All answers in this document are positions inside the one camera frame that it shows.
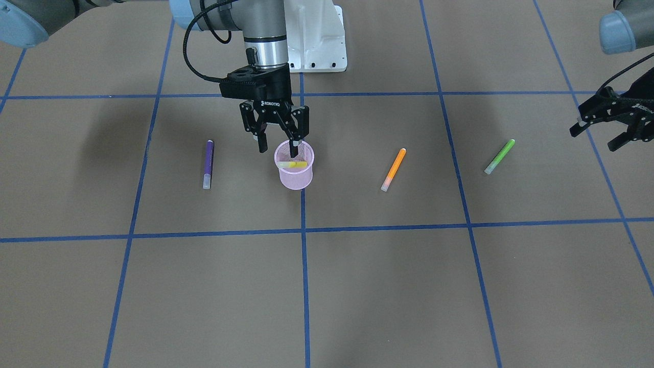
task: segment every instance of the blue grid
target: blue grid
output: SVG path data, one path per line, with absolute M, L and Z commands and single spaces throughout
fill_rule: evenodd
M 568 90 L 566 91 L 453 91 L 446 92 L 441 88 L 441 83 L 438 74 L 438 65 L 436 63 L 436 56 L 434 54 L 434 49 L 431 42 L 428 21 L 424 9 L 423 0 L 419 0 L 422 12 L 422 20 L 424 24 L 425 34 L 427 37 L 428 47 L 430 50 L 430 56 L 432 59 L 432 66 L 434 69 L 434 77 L 436 79 L 436 85 L 438 91 L 427 91 L 427 92 L 346 92 L 346 93 L 305 93 L 304 91 L 304 76 L 300 73 L 300 93 L 293 94 L 295 97 L 300 97 L 300 105 L 304 104 L 304 99 L 306 96 L 310 97 L 347 97 L 347 96 L 438 96 L 441 109 L 443 112 L 443 118 L 445 121 L 445 127 L 447 131 L 448 141 L 451 146 L 451 155 L 453 159 L 453 164 L 455 167 L 456 178 L 458 181 L 458 187 L 462 202 L 462 208 L 464 210 L 464 215 L 466 218 L 465 223 L 454 223 L 454 224 L 433 224 L 433 225 L 397 225 L 397 226 L 371 226 L 371 227 L 323 227 L 323 228 L 307 228 L 306 226 L 306 195 L 305 191 L 301 192 L 301 227 L 298 229 L 269 229 L 269 230 L 235 230 L 235 231 L 206 231 L 206 232 L 170 232 L 170 233 L 135 233 L 135 224 L 137 220 L 139 204 L 141 200 L 141 192 L 143 190 L 143 181 L 145 179 L 145 172 L 148 163 L 148 150 L 150 147 L 150 142 L 152 140 L 152 131 L 156 122 L 156 116 L 158 111 L 158 106 L 160 99 L 162 98 L 219 98 L 220 94 L 162 94 L 162 87 L 165 77 L 165 69 L 167 65 L 168 55 L 171 47 L 171 41 L 173 36 L 173 27 L 174 22 L 171 22 L 169 35 L 167 39 L 167 44 L 165 48 L 165 54 L 163 57 L 162 68 L 160 73 L 159 84 L 156 94 L 122 94 L 122 95 L 72 95 L 72 96 L 10 96 L 12 86 L 18 75 L 21 63 L 23 62 L 24 56 L 26 55 L 27 50 L 23 50 L 14 72 L 12 74 L 11 80 L 3 96 L 0 96 L 0 113 L 2 113 L 4 106 L 9 100 L 80 100 L 80 99 L 113 99 L 113 98 L 154 98 L 155 104 L 152 112 L 152 118 L 150 121 L 150 129 L 148 131 L 148 138 L 145 147 L 145 153 L 143 156 L 143 163 L 141 167 L 141 175 L 139 178 L 139 185 L 136 193 L 136 198 L 133 207 L 133 214 L 131 219 L 131 224 L 129 227 L 129 232 L 127 234 L 104 234 L 104 235 L 89 235 L 89 236 L 41 236 L 41 237 L 23 237 L 23 238 L 0 238 L 0 244 L 2 243 L 24 243 L 24 242 L 70 242 L 70 241 L 81 241 L 81 240 L 127 240 L 123 265 L 121 269 L 120 281 L 118 284 L 118 291 L 116 293 L 116 302 L 114 306 L 114 312 L 111 320 L 111 327 L 109 331 L 109 337 L 107 341 L 107 349 L 105 352 L 105 359 L 103 362 L 104 368 L 109 366 L 111 358 L 111 349 L 114 339 L 114 334 L 116 330 L 116 324 L 118 321 L 118 313 L 120 310 L 120 301 L 122 298 L 122 291 L 124 288 L 124 282 L 129 262 L 129 253 L 131 250 L 131 244 L 133 239 L 152 239 L 152 238 L 184 238 L 184 237 L 200 237 L 200 236 L 247 236 L 247 235 L 262 235 L 262 234 L 300 234 L 301 235 L 301 255 L 302 255 L 302 270 L 303 270 L 303 303 L 304 303 L 304 327 L 305 327 L 305 366 L 310 368 L 311 366 L 311 344 L 310 344 L 310 334 L 309 334 L 309 280 L 308 280 L 308 269 L 307 269 L 307 233 L 317 233 L 317 232 L 360 232 L 360 231 L 389 231 L 389 230 L 426 230 L 426 229 L 467 229 L 470 237 L 470 244 L 473 251 L 473 256 L 475 259 L 475 266 L 477 269 L 477 276 L 479 278 L 479 286 L 481 289 L 484 307 L 487 314 L 487 320 L 489 323 L 489 332 L 490 337 L 493 343 L 494 353 L 496 357 L 496 363 L 498 368 L 502 367 L 502 360 L 500 357 L 500 350 L 496 340 L 496 335 L 494 332 L 494 326 L 492 322 L 492 314 L 489 303 L 489 298 L 486 293 L 483 272 L 481 269 L 481 262 L 477 254 L 477 248 L 474 238 L 474 229 L 475 228 L 487 228 L 487 227 L 529 227 L 529 226 L 556 226 L 556 225 L 582 225 L 582 224 L 599 224 L 599 223 L 621 223 L 624 225 L 624 228 L 629 237 L 630 243 L 632 244 L 633 250 L 636 254 L 636 258 L 642 268 L 642 272 L 648 282 L 649 288 L 654 295 L 654 285 L 652 283 L 651 277 L 643 262 L 640 250 L 636 244 L 636 241 L 631 233 L 629 223 L 651 223 L 654 222 L 654 217 L 625 217 L 625 214 L 622 210 L 618 197 L 615 193 L 613 185 L 611 184 L 610 177 L 606 171 L 606 167 L 602 161 L 600 153 L 595 145 L 594 139 L 590 131 L 587 132 L 591 146 L 595 157 L 598 161 L 598 164 L 602 170 L 606 183 L 611 192 L 613 201 L 620 215 L 619 218 L 614 219 L 574 219 L 574 220 L 552 220 L 552 221 L 513 221 L 513 222 L 495 222 L 495 223 L 472 223 L 470 221 L 470 214 L 468 211 L 468 206 L 466 203 L 466 196 L 464 191 L 464 186 L 462 178 L 460 175 L 460 170 L 458 167 L 458 161 L 456 159 L 456 150 L 454 141 L 452 138 L 451 129 L 449 126 L 449 119 L 447 116 L 447 108 L 445 106 L 444 96 L 460 96 L 460 95 L 538 95 L 538 94 L 558 94 L 558 95 L 570 95 L 575 104 L 579 106 L 577 100 L 578 94 L 594 94 L 594 91 L 575 91 L 572 88 L 572 84 L 568 78 L 568 74 L 563 66 L 563 62 L 560 58 L 559 52 L 554 44 L 554 40 L 549 32 L 547 23 L 543 14 L 540 10 L 540 6 L 537 0 L 533 0 L 534 6 L 538 12 L 538 16 L 542 22 L 544 31 L 549 39 L 552 51 L 554 52 L 557 61 L 559 63 L 561 72 L 566 80 L 568 85 Z

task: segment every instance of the yellow marker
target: yellow marker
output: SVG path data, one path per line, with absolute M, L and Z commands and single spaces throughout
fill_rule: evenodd
M 393 166 L 390 167 L 390 171 L 386 176 L 386 180 L 384 180 L 384 183 L 381 185 L 382 191 L 388 190 L 388 186 L 390 186 L 390 182 L 395 177 L 395 173 L 398 172 L 398 168 L 400 167 L 400 164 L 402 163 L 402 160 L 404 159 L 404 155 L 406 155 L 406 153 L 407 153 L 406 148 L 400 149 L 398 156 L 395 158 L 395 162 L 393 162 Z
M 309 165 L 306 161 L 280 161 L 277 163 L 277 167 L 280 169 L 289 169 L 289 168 L 305 168 Z

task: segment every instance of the green marker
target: green marker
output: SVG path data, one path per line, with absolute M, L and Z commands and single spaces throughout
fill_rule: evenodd
M 486 174 L 491 174 L 493 170 L 495 170 L 495 166 L 497 166 L 502 159 L 506 156 L 507 153 L 513 148 L 513 145 L 515 145 L 515 139 L 509 139 L 508 142 L 504 145 L 504 148 L 495 156 L 495 158 L 490 162 L 489 166 L 484 170 Z

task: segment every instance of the mesh cup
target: mesh cup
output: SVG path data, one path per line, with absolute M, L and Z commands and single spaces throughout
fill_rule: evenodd
M 313 179 L 313 149 L 311 146 L 302 141 L 298 146 L 298 155 L 290 157 L 290 148 L 288 141 L 282 142 L 275 150 L 275 166 L 282 161 L 306 161 L 305 168 L 277 168 L 279 170 L 279 179 L 282 184 L 289 189 L 298 191 L 306 188 Z

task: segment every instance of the black cable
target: black cable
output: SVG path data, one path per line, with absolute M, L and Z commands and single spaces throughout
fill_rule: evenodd
M 605 97 L 605 96 L 602 96 L 602 95 L 600 94 L 601 91 L 602 91 L 606 86 L 608 86 L 609 83 L 613 82 L 616 78 L 620 77 L 622 74 L 625 74 L 627 71 L 630 71 L 631 69 L 635 68 L 636 66 L 638 66 L 638 65 L 640 65 L 640 64 L 642 64 L 642 63 L 644 63 L 645 61 L 651 59 L 652 57 L 654 57 L 654 52 L 652 52 L 651 54 L 649 54 L 649 55 L 645 56 L 644 58 L 638 60 L 637 62 L 631 64 L 630 66 L 628 66 L 628 67 L 622 69 L 620 72 L 618 72 L 617 74 L 615 74 L 614 76 L 612 76 L 611 78 L 609 78 L 606 82 L 604 82 L 604 84 L 602 84 L 602 86 L 597 90 L 597 92 L 595 92 L 595 94 L 596 94 L 597 96 L 600 96 L 601 98 L 603 98 L 603 99 L 605 99 L 605 100 L 610 100 L 611 98 L 607 98 L 607 97 Z M 635 103 L 635 102 L 638 102 L 638 103 L 654 103 L 654 100 L 640 99 L 640 98 L 619 98 L 619 100 L 620 100 L 620 101 L 625 101 L 625 102 L 634 102 L 634 103 Z
M 204 0 L 200 0 L 200 10 L 201 11 L 205 10 Z M 232 31 L 227 31 L 228 32 L 227 33 L 227 39 L 223 40 L 223 39 L 220 38 L 220 36 L 218 36 L 216 31 L 213 29 L 213 24 L 211 23 L 209 17 L 206 14 L 204 16 L 204 21 L 207 24 L 207 27 L 209 28 L 209 31 L 211 31 L 211 34 L 213 35 L 213 37 L 216 40 L 218 40 L 219 43 L 222 43 L 223 45 L 226 45 L 226 44 L 230 43 L 230 41 L 232 40 Z
M 184 55 L 184 61 L 186 62 L 186 66 L 188 66 L 189 69 L 193 72 L 193 74 L 197 75 L 198 77 L 204 79 L 205 81 L 209 82 L 214 82 L 214 83 L 230 83 L 230 84 L 243 84 L 243 85 L 256 85 L 255 82 L 236 82 L 236 81 L 230 81 L 227 78 L 218 78 L 218 77 L 210 77 L 208 75 L 204 75 L 197 71 L 192 65 L 191 62 L 188 61 L 188 54 L 186 52 L 186 47 L 188 46 L 188 38 L 191 35 L 191 31 L 193 30 L 193 26 L 197 24 L 198 20 L 202 18 L 203 16 L 207 15 L 208 12 L 217 9 L 218 7 L 221 7 L 223 5 L 227 5 L 230 3 L 233 3 L 238 0 L 223 0 L 218 3 L 215 3 L 213 5 L 209 5 L 205 10 L 201 11 L 198 15 L 191 20 L 191 22 L 188 24 L 188 27 L 186 28 L 186 33 L 184 34 L 184 42 L 182 44 L 182 54 Z

